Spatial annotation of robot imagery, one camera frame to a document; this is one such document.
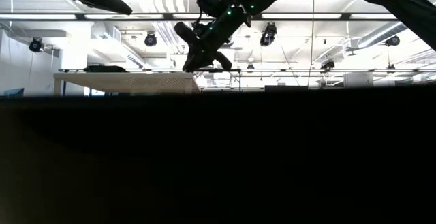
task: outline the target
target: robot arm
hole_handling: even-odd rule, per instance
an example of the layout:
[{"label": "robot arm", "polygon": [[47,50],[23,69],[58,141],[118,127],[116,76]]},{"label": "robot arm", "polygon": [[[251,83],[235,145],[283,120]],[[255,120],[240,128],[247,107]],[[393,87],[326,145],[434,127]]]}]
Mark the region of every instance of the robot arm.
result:
[{"label": "robot arm", "polygon": [[[198,5],[209,16],[216,18],[207,25],[195,24],[191,30],[183,23],[175,26],[177,34],[189,44],[189,54],[183,70],[193,72],[207,67],[214,60],[225,70],[232,63],[217,50],[245,23],[251,26],[251,17],[268,9],[277,0],[198,0]],[[366,0],[386,7],[400,21],[436,49],[436,7],[427,0]]]}]

